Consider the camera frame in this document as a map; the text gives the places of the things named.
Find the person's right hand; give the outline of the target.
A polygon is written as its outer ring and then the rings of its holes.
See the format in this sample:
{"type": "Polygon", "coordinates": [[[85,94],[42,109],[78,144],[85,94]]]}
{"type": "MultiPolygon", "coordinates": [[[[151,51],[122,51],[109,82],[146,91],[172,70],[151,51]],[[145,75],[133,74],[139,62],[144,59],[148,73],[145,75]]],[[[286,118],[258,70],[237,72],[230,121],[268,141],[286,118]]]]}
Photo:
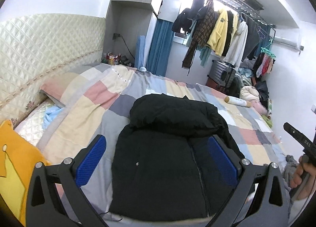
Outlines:
{"type": "Polygon", "coordinates": [[[300,188],[300,193],[296,193],[294,201],[304,200],[315,191],[315,166],[311,163],[304,163],[303,156],[299,158],[299,165],[296,167],[293,177],[290,180],[290,187],[292,189],[300,188]],[[309,173],[309,179],[303,185],[302,174],[304,172],[309,173]]]}

